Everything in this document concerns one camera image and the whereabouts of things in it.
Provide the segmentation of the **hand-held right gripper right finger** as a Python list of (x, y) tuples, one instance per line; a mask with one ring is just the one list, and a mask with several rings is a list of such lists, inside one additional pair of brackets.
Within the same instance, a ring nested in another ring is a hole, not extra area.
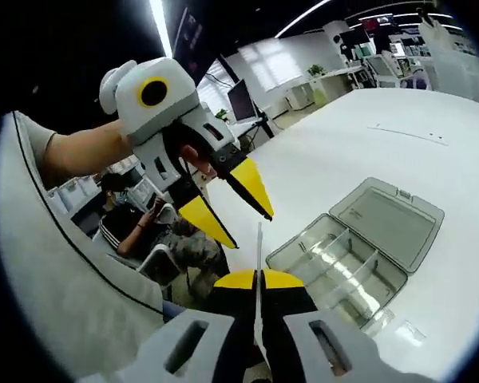
[(263, 271), (263, 345), (275, 382), (431, 382), (387, 365), (376, 343), (331, 310), (318, 310), (303, 282)]

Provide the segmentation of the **person's left hand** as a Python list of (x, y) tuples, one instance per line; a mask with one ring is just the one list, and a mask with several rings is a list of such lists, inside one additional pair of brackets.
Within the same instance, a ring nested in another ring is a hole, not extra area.
[(179, 156), (182, 160), (191, 164), (200, 173), (208, 178), (215, 177), (217, 175), (215, 169), (211, 164), (203, 157), (201, 157), (197, 150), (188, 144), (183, 144), (179, 149)]

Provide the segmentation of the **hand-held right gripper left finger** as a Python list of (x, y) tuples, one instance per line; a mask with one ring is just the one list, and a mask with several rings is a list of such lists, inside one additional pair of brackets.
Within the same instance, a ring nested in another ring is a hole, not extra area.
[(186, 309), (149, 339), (138, 382), (241, 382), (254, 343), (254, 270), (216, 281), (205, 311)]

